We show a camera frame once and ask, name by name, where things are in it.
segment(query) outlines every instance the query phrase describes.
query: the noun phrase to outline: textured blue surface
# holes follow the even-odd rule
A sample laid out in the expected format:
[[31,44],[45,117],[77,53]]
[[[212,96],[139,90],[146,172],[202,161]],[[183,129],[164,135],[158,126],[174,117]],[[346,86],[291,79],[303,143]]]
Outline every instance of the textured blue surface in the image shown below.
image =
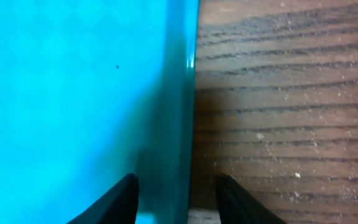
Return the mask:
[[65,223],[124,174],[185,223],[198,1],[0,0],[0,223]]

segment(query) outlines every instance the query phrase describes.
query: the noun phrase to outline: wooden table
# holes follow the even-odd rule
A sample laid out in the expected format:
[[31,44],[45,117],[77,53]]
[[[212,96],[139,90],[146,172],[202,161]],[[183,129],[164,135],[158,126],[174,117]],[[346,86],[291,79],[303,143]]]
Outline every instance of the wooden table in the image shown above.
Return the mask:
[[358,0],[201,0],[196,66],[192,208],[224,172],[288,223],[358,224]]

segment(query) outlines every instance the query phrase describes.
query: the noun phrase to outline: wooden surface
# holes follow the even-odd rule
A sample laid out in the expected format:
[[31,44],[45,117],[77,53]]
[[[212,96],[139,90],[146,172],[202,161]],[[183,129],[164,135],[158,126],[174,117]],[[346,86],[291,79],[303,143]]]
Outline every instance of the wooden surface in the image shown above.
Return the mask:
[[196,66],[192,208],[225,172],[288,223],[358,224],[358,0],[201,0]]

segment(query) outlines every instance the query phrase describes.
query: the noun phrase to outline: blue plastic surface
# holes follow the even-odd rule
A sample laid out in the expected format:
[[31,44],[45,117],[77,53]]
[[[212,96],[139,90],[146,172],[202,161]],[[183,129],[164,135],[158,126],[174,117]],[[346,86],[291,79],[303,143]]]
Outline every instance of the blue plastic surface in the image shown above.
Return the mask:
[[0,0],[0,223],[66,223],[128,172],[186,223],[198,1]]

